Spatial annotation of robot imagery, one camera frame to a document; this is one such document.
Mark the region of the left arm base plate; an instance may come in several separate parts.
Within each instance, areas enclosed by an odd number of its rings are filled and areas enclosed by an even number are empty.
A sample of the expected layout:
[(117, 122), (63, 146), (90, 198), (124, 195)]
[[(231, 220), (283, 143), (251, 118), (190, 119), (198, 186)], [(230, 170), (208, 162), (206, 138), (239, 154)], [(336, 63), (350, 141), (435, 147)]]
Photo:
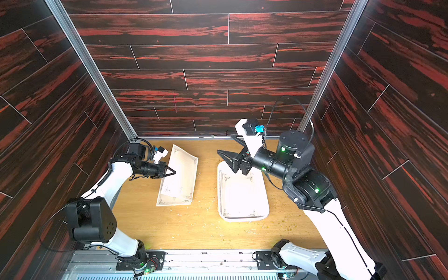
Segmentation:
[(153, 273), (161, 271), (165, 263), (166, 252), (147, 250), (142, 257), (118, 257), (115, 267), (117, 271), (140, 272), (146, 271)]

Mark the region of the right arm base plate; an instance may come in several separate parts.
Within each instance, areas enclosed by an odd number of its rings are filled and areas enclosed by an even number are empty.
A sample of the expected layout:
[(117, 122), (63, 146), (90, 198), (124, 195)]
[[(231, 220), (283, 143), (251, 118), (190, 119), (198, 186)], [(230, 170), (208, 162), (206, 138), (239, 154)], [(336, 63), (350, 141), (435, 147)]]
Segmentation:
[(296, 266), (275, 264), (270, 250), (259, 250), (252, 254), (258, 270), (299, 270)]

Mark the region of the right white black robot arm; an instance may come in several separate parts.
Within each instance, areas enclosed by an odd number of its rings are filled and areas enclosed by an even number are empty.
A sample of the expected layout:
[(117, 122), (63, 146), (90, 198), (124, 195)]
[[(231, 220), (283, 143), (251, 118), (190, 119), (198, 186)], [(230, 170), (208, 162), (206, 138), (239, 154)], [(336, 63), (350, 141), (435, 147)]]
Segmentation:
[(273, 265), (296, 267), (320, 280), (381, 280), (386, 267), (373, 261), (351, 229), (330, 180), (310, 162), (315, 147), (300, 131), (285, 131), (275, 152), (250, 144), (249, 136), (233, 139), (243, 148), (239, 153), (218, 150), (233, 172), (248, 174), (252, 168), (282, 180), (282, 191), (312, 221), (327, 251), (318, 252), (294, 245), (287, 239), (271, 249)]

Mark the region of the ornate stationery paper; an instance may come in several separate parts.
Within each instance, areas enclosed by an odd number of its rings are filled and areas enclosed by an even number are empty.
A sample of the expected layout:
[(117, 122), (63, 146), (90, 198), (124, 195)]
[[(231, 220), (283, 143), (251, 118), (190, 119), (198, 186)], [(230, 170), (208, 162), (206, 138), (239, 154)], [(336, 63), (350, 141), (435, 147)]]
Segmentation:
[(160, 191), (157, 196), (157, 207), (166, 207), (166, 206), (178, 206), (178, 205), (190, 205), (193, 200), (192, 196), (188, 197), (171, 197), (165, 194), (162, 194)]
[(194, 195), (197, 177), (198, 157), (173, 145), (168, 166), (176, 171), (175, 175), (163, 178), (160, 191), (171, 197), (188, 197)]

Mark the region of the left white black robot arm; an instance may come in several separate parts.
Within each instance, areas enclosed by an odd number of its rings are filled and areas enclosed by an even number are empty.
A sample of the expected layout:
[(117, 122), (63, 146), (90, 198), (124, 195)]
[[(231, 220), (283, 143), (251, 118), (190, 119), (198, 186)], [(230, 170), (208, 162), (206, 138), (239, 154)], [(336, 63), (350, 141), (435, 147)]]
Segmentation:
[(123, 154), (114, 154), (107, 172), (87, 192), (66, 205), (65, 214), (71, 240), (104, 247), (131, 270), (143, 270), (151, 262), (144, 243), (119, 230), (113, 206), (126, 180), (162, 179), (175, 175), (175, 170), (162, 161), (168, 154), (137, 138), (126, 142)]

